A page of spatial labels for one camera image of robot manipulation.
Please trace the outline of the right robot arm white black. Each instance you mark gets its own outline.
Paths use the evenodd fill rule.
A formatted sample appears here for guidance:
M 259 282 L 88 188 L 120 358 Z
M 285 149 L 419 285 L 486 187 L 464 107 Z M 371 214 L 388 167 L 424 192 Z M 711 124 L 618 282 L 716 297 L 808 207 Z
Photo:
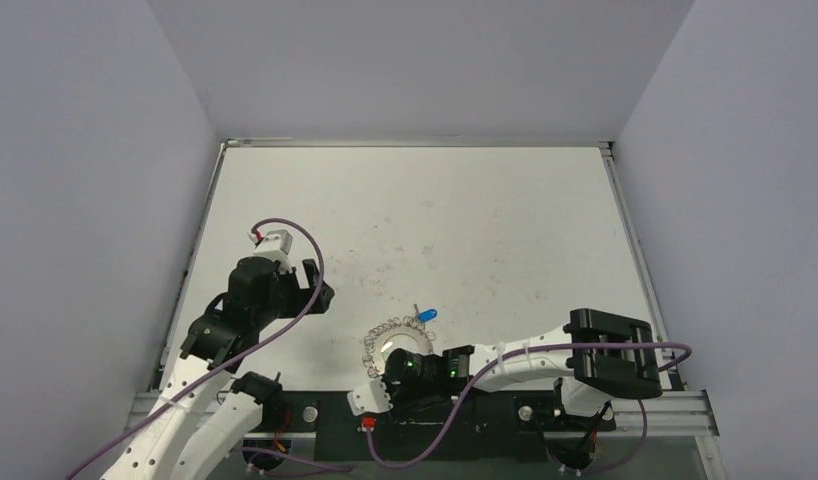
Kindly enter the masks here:
M 410 412 L 471 393 L 550 379 L 553 421 L 573 429 L 615 399 L 657 398 L 662 384 L 651 326 L 594 309 L 525 339 L 451 348 L 440 354 L 394 350 L 372 388 L 386 412 Z

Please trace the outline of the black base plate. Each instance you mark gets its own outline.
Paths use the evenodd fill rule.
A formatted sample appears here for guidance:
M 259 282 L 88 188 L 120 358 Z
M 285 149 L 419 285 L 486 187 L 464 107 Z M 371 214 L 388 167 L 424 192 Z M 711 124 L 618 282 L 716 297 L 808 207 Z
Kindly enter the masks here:
M 312 454 L 317 462 L 368 461 L 361 420 L 339 391 L 286 394 L 290 420 L 279 442 L 289 454 Z M 420 412 L 376 418 L 375 449 L 387 461 L 405 462 L 434 440 L 451 412 L 439 404 Z M 512 459 L 518 463 L 591 458 L 597 438 L 614 430 L 613 420 L 595 421 L 564 413 L 550 391 L 503 391 L 476 395 L 460 408 L 453 425 L 430 455 L 432 461 Z

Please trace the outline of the key with blue tag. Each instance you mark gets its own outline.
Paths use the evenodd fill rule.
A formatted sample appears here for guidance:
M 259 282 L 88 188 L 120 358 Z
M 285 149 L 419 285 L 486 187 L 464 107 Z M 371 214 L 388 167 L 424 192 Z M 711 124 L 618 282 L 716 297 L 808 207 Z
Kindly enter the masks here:
M 414 319 L 420 324 L 426 324 L 427 322 L 436 319 L 438 316 L 438 311 L 434 308 L 421 310 L 418 304 L 414 304 L 413 307 L 415 313 Z

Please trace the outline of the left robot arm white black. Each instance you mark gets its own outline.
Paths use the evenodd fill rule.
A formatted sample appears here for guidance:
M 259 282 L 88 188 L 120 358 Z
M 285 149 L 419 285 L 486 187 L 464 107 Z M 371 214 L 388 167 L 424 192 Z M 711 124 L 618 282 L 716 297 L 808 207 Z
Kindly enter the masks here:
M 265 346 L 260 335 L 267 326 L 279 319 L 294 326 L 305 315 L 328 310 L 334 291 L 323 278 L 323 256 L 302 266 L 306 287 L 283 250 L 237 262 L 226 290 L 192 322 L 159 397 L 124 433 L 126 447 L 103 478 L 202 478 L 248 430 L 267 431 L 281 422 L 279 382 L 250 372 L 223 405 L 221 421 L 198 424 L 243 360 Z

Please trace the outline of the metal disc with key rings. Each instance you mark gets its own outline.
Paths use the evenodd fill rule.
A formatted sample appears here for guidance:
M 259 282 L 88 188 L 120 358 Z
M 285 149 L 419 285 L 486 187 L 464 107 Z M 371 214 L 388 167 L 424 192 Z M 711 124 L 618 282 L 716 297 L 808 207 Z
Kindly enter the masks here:
M 435 333 L 416 317 L 393 317 L 374 326 L 363 337 L 361 362 L 367 375 L 376 378 L 384 373 L 386 361 L 395 350 L 431 354 L 435 339 Z

